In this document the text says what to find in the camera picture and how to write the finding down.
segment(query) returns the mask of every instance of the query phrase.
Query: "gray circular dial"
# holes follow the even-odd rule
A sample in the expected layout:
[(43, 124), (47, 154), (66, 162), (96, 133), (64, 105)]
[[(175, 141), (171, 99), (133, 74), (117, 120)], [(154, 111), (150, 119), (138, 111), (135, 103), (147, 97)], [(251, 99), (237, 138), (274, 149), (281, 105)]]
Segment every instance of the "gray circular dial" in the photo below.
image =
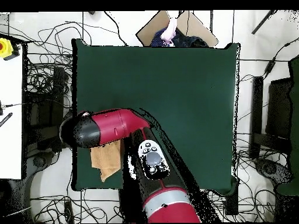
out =
[(146, 156), (146, 161), (148, 166), (155, 166), (161, 163), (162, 158), (156, 152), (150, 152)]

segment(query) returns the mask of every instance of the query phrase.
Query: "cardboard box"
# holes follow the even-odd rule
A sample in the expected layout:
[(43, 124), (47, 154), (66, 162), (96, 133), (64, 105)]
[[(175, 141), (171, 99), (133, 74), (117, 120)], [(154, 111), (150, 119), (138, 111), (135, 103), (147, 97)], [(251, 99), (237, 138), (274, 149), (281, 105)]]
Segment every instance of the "cardboard box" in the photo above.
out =
[[(153, 18), (136, 34), (143, 46), (150, 46), (155, 33), (167, 27), (169, 16), (165, 10), (159, 11)], [(217, 38), (202, 22), (190, 11), (184, 11), (178, 17), (178, 26), (180, 32), (187, 36), (197, 36), (203, 39), (209, 47), (214, 47), (218, 43)]]

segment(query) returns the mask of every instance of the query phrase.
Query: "pink object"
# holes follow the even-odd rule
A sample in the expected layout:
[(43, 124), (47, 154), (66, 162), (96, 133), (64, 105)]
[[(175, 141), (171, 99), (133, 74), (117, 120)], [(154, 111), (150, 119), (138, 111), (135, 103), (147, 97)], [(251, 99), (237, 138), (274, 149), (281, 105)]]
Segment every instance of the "pink object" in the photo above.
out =
[(125, 137), (144, 127), (150, 128), (149, 123), (135, 115), (129, 109), (112, 109), (101, 111), (91, 116), (100, 130), (99, 145), (107, 144)]
[(178, 25), (176, 18), (171, 18), (167, 29), (161, 34), (161, 40), (164, 40), (167, 44), (172, 44), (172, 39), (175, 37), (175, 30)]
[(177, 202), (162, 207), (148, 218), (148, 223), (200, 223), (192, 205)]

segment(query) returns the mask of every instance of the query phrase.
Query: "dark clothing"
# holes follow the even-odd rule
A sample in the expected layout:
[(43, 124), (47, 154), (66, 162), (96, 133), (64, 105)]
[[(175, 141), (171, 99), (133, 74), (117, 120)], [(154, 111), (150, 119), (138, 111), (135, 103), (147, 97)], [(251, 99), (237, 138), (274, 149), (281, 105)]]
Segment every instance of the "dark clothing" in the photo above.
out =
[(185, 36), (177, 33), (172, 39), (175, 47), (208, 47), (207, 43), (203, 41), (200, 37), (196, 36)]

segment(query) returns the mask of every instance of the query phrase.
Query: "white floor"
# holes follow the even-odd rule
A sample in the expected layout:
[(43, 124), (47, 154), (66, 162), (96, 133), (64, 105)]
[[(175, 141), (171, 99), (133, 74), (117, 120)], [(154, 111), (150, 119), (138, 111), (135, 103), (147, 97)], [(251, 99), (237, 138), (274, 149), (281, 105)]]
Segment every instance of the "white floor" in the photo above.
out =
[[(157, 10), (145, 11), (145, 12), (109, 12), (119, 25), (120, 36), (130, 46), (142, 46), (136, 38), (135, 34), (140, 28), (145, 25), (153, 15), (157, 13)], [(267, 60), (271, 60), (278, 50), (287, 42), (290, 42), (299, 37), (298, 23), (299, 19), (293, 12), (279, 10), (274, 16), (272, 16), (266, 23), (253, 35), (252, 30), (258, 25), (263, 17), (268, 13), (268, 10), (214, 10), (213, 17), (213, 33), (218, 38), (219, 43), (216, 48), (224, 48), (228, 43), (241, 43), (241, 55), (239, 64), (239, 76), (240, 79), (247, 75), (263, 75), (267, 65)], [(177, 12), (171, 11), (170, 15), (176, 16)], [(210, 28), (210, 11), (209, 10), (195, 10), (194, 14), (203, 22), (203, 24)], [(27, 36), (40, 40), (38, 31), (41, 29), (52, 29), (54, 26), (66, 23), (65, 21), (73, 21), (78, 23), (84, 23), (84, 29), (91, 35), (89, 37), (87, 32), (82, 33), (82, 28), (76, 23), (66, 24), (57, 27), (57, 31), (63, 28), (72, 28), (62, 31), (60, 33), (60, 40), (65, 48), (68, 48), (71, 53), (71, 39), (80, 38), (85, 40), (87, 44), (92, 45), (110, 45), (110, 46), (122, 46), (123, 43), (119, 40), (118, 35), (104, 29), (108, 29), (113, 32), (117, 32), (116, 25), (103, 13), (96, 12), (94, 16), (91, 16), (88, 12), (39, 12), (39, 13), (11, 13), (8, 20), (3, 16), (0, 16), (0, 32), (8, 33), (15, 37), (18, 35), (24, 35), (20, 31), (24, 32)], [(40, 33), (40, 37), (45, 38), (50, 34), (51, 30), (45, 30)], [(50, 36), (48, 43), (55, 44), (54, 35)], [(48, 49), (51, 52), (58, 53), (56, 47), (48, 44)], [(41, 47), (36, 47), (34, 44), (29, 44), (28, 53), (45, 53), (45, 50)], [(293, 43), (288, 47), (285, 47), (277, 56), (276, 65), (272, 73), (264, 81), (264, 103), (268, 101), (268, 87), (272, 80), (289, 77), (287, 61), (294, 58), (299, 53), (299, 42)], [(40, 56), (37, 54), (29, 55), (32, 62), (39, 62)], [(248, 114), (251, 108), (251, 80), (246, 80), (240, 83), (239, 87), (239, 103), (238, 103), (238, 118)], [(263, 109), (263, 120), (266, 119), (267, 107)], [(249, 120), (250, 116), (243, 118), (238, 123), (238, 132), (249, 132)], [(238, 136), (240, 139), (248, 140), (248, 135)], [(238, 141), (238, 146), (246, 146), (247, 144), (242, 141)], [(71, 175), (71, 151), (69, 149), (63, 150), (60, 154), (58, 162), (50, 166), (45, 171), (39, 172), (33, 181), (31, 197), (50, 197), (52, 195), (66, 195), (67, 184)], [(269, 180), (258, 175), (254, 169), (247, 167), (239, 170), (239, 176), (244, 181), (248, 181), (253, 193), (260, 189), (272, 190), (273, 187)], [(72, 191), (69, 189), (69, 196), (73, 200), (78, 200), (80, 204), (81, 192)], [(240, 198), (250, 197), (249, 188), (246, 185), (239, 186)], [(115, 215), (113, 207), (118, 205), (118, 202), (103, 202), (99, 200), (118, 200), (117, 190), (87, 190), (85, 199), (89, 207), (101, 207), (107, 213), (108, 219)], [(258, 195), (257, 199), (262, 203), (274, 204), (274, 198), (267, 192), (262, 192)], [(239, 210), (252, 209), (252, 199), (248, 199), (240, 202)], [(49, 201), (32, 201), (32, 212), (37, 214), (42, 207), (46, 206)], [(74, 214), (80, 212), (80, 207), (74, 205)], [(102, 212), (95, 213), (98, 218), (103, 216)], [(248, 221), (254, 221), (254, 215), (243, 214), (243, 217)], [(266, 214), (266, 220), (272, 220), (271, 215)], [(41, 221), (49, 220), (50, 217), (47, 214), (42, 214)], [(95, 220), (90, 216), (82, 221), (82, 223), (95, 223)], [(113, 218), (111, 222), (121, 222), (121, 218), (118, 216)]]

